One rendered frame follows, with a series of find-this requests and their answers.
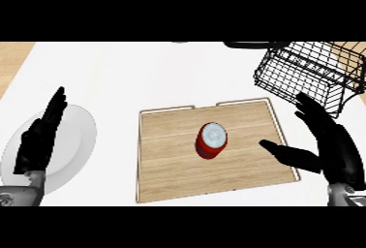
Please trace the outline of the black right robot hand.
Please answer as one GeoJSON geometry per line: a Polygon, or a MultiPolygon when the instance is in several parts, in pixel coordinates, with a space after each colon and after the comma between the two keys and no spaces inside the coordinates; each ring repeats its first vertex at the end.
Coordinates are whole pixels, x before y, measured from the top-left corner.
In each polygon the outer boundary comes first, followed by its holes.
{"type": "Polygon", "coordinates": [[[347,184],[355,191],[366,190],[362,157],[346,127],[338,124],[321,104],[303,93],[297,94],[297,117],[318,141],[319,154],[263,139],[259,144],[278,161],[294,168],[324,173],[331,184],[347,184]]]}

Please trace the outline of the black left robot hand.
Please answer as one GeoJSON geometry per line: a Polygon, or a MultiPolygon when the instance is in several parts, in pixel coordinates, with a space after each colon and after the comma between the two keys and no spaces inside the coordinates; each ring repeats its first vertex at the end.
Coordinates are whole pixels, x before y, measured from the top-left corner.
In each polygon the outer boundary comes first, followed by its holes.
{"type": "Polygon", "coordinates": [[[67,106],[65,88],[61,86],[43,116],[33,121],[27,131],[23,133],[14,174],[26,174],[29,171],[46,171],[67,106]]]}

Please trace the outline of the red can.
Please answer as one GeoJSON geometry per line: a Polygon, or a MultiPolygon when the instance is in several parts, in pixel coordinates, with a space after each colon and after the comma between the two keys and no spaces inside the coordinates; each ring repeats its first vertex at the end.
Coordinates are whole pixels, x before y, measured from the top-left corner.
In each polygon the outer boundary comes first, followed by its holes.
{"type": "Polygon", "coordinates": [[[223,126],[216,122],[209,122],[198,133],[197,152],[204,159],[213,159],[228,145],[228,133],[223,126]]]}

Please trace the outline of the wooden tray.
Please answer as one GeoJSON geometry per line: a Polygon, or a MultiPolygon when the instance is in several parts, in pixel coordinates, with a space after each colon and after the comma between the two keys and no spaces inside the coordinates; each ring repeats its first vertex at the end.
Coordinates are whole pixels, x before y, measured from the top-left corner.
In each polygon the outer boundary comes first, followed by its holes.
{"type": "Polygon", "coordinates": [[[259,145],[287,142],[268,98],[229,101],[213,107],[147,109],[139,114],[136,201],[157,202],[300,181],[259,145]],[[228,132],[228,145],[212,159],[195,147],[210,122],[228,132]]]}

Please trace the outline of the white plate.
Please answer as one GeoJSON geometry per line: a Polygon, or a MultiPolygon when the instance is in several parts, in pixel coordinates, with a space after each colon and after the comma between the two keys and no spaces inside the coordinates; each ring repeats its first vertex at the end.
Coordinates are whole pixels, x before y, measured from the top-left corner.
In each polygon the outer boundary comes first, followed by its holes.
{"type": "MultiPolygon", "coordinates": [[[[27,186],[30,180],[14,174],[23,133],[45,111],[36,113],[21,125],[5,146],[0,162],[0,176],[5,185],[27,186]]],[[[51,163],[46,169],[45,192],[59,190],[80,173],[92,156],[98,137],[96,122],[90,112],[77,105],[68,105],[58,129],[51,163]]]]}

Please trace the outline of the black rounded object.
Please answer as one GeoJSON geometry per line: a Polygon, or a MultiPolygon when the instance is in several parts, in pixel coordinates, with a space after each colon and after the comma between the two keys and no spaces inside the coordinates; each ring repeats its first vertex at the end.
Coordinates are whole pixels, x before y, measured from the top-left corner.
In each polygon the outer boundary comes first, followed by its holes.
{"type": "Polygon", "coordinates": [[[223,42],[223,44],[231,48],[266,49],[287,47],[291,42],[223,42]]]}

